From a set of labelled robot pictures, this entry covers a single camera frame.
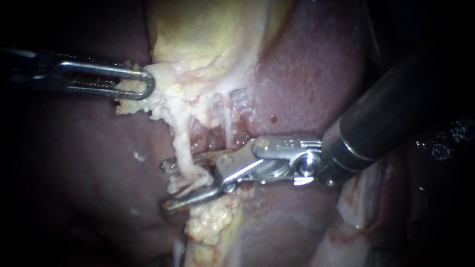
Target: white fibrous tissue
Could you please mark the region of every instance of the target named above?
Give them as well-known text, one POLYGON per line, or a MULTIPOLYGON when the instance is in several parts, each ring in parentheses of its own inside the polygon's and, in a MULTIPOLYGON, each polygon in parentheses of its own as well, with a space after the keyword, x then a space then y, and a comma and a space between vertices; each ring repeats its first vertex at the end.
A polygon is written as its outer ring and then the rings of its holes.
MULTIPOLYGON (((179 1, 149 2, 154 64, 145 69, 155 78, 155 90, 141 101, 121 99, 116 113, 143 110, 151 113, 151 119, 163 119, 170 126, 180 170, 179 175, 170 177, 167 188, 170 194, 183 196, 213 182, 212 175, 193 162, 191 138, 196 134, 193 131, 220 127, 227 149, 243 145, 233 143, 236 136, 242 134, 236 124, 242 117, 250 123, 254 119, 248 100, 252 97, 250 85, 266 42, 265 28, 279 25, 267 21, 269 3, 271 1, 210 1, 189 5, 179 1)), ((127 80, 117 86, 134 91, 144 87, 143 83, 127 80)), ((216 243, 219 232, 230 224, 233 209, 251 195, 240 189, 193 208, 186 232, 197 242, 216 243)))
POLYGON ((185 233, 195 242, 210 246, 218 244, 219 233, 231 224, 237 207, 253 197, 253 189, 238 188, 219 199, 191 208, 185 233))

